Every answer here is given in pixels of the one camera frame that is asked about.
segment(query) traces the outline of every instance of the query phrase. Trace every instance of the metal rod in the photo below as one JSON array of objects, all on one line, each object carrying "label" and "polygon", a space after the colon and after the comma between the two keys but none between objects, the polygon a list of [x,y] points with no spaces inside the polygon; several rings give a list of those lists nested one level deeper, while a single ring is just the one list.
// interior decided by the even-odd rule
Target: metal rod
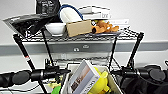
[{"label": "metal rod", "polygon": [[117,41],[117,36],[114,39],[113,47],[112,47],[112,50],[111,50],[112,53],[111,53],[111,56],[110,56],[109,70],[110,70],[110,67],[111,67],[111,62],[112,62],[113,57],[114,57],[114,50],[115,50],[115,46],[116,46],[116,41]]},{"label": "metal rod", "polygon": [[[22,44],[22,41],[21,41],[19,35],[18,35],[18,34],[14,34],[14,35],[13,35],[13,38],[14,38],[15,42],[18,44],[20,50],[22,51],[22,53],[23,53],[23,55],[24,55],[26,61],[28,62],[30,68],[31,68],[32,70],[35,70],[35,67],[34,67],[34,65],[33,65],[33,62],[31,61],[31,59],[30,59],[30,57],[29,57],[29,55],[28,55],[28,53],[27,53],[27,51],[26,51],[24,45]],[[42,84],[42,81],[39,80],[38,83],[39,83],[39,85],[41,86],[41,88],[42,88],[44,94],[47,94],[47,91],[46,91],[44,85]]]},{"label": "metal rod", "polygon": [[136,41],[135,46],[133,48],[132,54],[130,56],[130,59],[128,61],[127,67],[134,68],[134,56],[135,56],[135,53],[136,53],[136,51],[137,51],[137,49],[139,47],[140,41],[142,40],[143,36],[144,36],[144,33],[140,32],[140,34],[137,37],[137,41]]},{"label": "metal rod", "polygon": [[47,48],[47,52],[48,52],[51,64],[52,64],[52,66],[54,66],[53,59],[52,59],[51,52],[50,52],[50,48],[48,46],[48,43],[47,43],[47,40],[46,40],[46,37],[45,37],[45,34],[44,34],[45,30],[46,30],[46,28],[42,28],[41,32],[42,32],[42,35],[43,35],[43,39],[44,39],[44,42],[45,42],[45,45],[46,45],[46,48]]}]

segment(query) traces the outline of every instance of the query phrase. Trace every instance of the book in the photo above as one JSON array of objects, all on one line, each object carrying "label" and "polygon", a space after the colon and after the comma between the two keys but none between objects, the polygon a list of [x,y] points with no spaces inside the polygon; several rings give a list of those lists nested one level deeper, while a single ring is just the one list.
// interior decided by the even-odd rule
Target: book
[{"label": "book", "polygon": [[68,93],[87,94],[100,78],[88,60],[83,60],[68,82]]},{"label": "book", "polygon": [[78,9],[80,13],[97,13],[97,12],[106,12],[110,13],[110,9],[108,8],[102,8],[97,6],[86,6]]},{"label": "book", "polygon": [[88,14],[83,14],[83,19],[84,20],[94,20],[94,19],[110,19],[111,15],[107,12],[97,12],[97,13],[88,13]]}]

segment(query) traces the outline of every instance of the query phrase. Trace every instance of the wire shelf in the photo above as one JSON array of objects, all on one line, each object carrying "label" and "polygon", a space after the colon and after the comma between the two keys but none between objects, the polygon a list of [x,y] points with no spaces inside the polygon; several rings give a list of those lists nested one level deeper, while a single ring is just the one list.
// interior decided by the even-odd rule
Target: wire shelf
[{"label": "wire shelf", "polygon": [[[25,38],[21,38],[22,42],[44,42],[44,38],[40,35],[41,31],[35,35],[27,34]],[[135,40],[139,33],[134,32],[128,28],[121,29],[116,34],[104,36],[82,36],[82,37],[54,37],[46,36],[48,42],[66,42],[66,41],[108,41],[114,40],[117,36],[118,40]]]}]

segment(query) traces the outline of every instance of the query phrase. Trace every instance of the white container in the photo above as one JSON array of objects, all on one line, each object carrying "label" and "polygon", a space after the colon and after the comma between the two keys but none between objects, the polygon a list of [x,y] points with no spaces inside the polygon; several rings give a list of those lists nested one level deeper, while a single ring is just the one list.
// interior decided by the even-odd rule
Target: white container
[{"label": "white container", "polygon": [[62,36],[66,30],[66,23],[49,23],[45,26],[52,36]]},{"label": "white container", "polygon": [[[71,72],[66,75],[65,82],[60,91],[60,94],[68,94],[68,80],[72,76],[72,74],[76,71],[78,66],[79,64],[68,64],[68,69],[71,70]],[[94,65],[94,67],[97,67],[100,72],[103,72],[104,70],[108,71],[108,68],[106,66]],[[108,78],[108,85],[111,88],[111,90],[113,90],[115,94],[123,94],[119,86],[115,83],[112,75],[109,74],[107,78]]]}]

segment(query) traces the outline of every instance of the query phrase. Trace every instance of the black cable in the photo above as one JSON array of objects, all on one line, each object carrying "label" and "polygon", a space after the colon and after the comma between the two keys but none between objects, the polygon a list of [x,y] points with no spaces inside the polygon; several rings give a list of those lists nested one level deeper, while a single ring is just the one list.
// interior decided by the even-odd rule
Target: black cable
[{"label": "black cable", "polygon": [[144,80],[144,81],[146,81],[146,82],[148,82],[148,83],[150,83],[150,84],[153,84],[153,85],[156,85],[156,86],[167,86],[168,85],[168,83],[167,84],[156,84],[156,83],[154,83],[154,82],[151,82],[151,81],[148,81],[148,80],[146,80],[145,78],[143,78],[142,76],[140,76],[139,74],[137,74],[142,80]]},{"label": "black cable", "polygon": [[29,90],[16,90],[16,89],[1,89],[0,91],[18,91],[18,92],[29,92],[29,91],[32,91],[32,90],[34,90],[34,89],[36,89],[37,87],[38,87],[39,85],[37,85],[37,86],[35,86],[34,88],[32,88],[32,89],[29,89]]},{"label": "black cable", "polygon": [[9,88],[8,88],[8,90],[11,92],[11,94],[14,94]]}]

